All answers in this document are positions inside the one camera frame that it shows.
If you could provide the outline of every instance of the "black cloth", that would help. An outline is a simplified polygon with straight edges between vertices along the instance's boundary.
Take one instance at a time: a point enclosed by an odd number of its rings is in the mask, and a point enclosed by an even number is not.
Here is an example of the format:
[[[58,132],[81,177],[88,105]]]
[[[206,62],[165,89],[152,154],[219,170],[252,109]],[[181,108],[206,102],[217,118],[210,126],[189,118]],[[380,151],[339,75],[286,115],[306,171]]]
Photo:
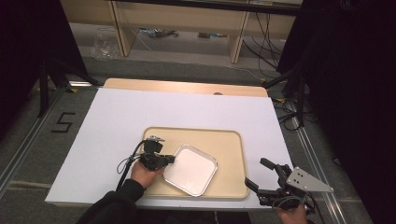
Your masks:
[[[139,183],[126,179],[118,191],[110,191],[91,206],[77,224],[134,223],[137,210],[135,202],[143,196],[144,191]]]

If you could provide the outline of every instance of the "white dish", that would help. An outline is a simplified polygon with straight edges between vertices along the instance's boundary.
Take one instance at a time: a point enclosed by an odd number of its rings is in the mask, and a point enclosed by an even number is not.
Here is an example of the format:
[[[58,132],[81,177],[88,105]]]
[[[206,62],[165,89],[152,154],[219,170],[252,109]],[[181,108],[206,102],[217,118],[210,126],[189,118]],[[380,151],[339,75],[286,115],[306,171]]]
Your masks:
[[[216,159],[188,145],[181,146],[175,156],[175,163],[163,173],[166,182],[191,196],[202,195],[218,169]]]

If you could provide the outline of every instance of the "person's right hand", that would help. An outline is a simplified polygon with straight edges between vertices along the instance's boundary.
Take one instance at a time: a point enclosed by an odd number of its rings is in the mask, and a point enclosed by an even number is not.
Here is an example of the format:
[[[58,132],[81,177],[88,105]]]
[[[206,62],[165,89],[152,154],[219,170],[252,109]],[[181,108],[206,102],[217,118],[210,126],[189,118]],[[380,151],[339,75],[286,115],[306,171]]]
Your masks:
[[[146,189],[151,186],[157,175],[163,174],[164,170],[165,168],[156,171],[150,171],[143,165],[142,162],[137,161],[134,163],[134,167],[132,167],[131,179],[135,180],[140,185],[142,185],[144,189]]]
[[[282,224],[306,224],[306,211],[303,204],[300,204],[297,208],[284,210],[282,208],[276,208],[276,213],[280,218]]]

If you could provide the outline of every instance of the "white tabletop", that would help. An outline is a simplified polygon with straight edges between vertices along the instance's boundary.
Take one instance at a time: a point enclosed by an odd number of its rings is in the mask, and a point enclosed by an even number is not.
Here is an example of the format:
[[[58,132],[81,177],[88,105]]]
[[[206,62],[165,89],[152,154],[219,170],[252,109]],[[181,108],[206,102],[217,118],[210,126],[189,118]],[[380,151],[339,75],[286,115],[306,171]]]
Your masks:
[[[46,198],[57,205],[92,204],[114,190],[119,163],[149,127],[233,130],[243,142],[247,177],[277,189],[277,175],[260,158],[291,166],[270,98],[100,89]],[[143,197],[138,206],[163,209],[264,208],[254,192],[242,200]]]

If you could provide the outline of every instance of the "tray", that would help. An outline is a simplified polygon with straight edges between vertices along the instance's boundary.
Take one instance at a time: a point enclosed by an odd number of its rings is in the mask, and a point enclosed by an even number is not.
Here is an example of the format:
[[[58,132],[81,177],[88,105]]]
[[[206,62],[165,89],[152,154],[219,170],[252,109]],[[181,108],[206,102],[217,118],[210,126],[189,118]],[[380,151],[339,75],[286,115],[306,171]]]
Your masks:
[[[210,184],[200,197],[243,199],[248,196],[245,186],[247,176],[242,139],[238,132],[228,130],[184,129],[167,127],[149,127],[144,131],[143,139],[155,135],[163,138],[163,155],[175,155],[184,145],[198,148],[218,162],[218,169]],[[153,197],[190,197],[190,194],[176,188],[158,176],[145,192]]]
[[[181,146],[175,156],[175,163],[166,167],[163,178],[191,196],[201,196],[218,169],[218,162],[188,145]]]

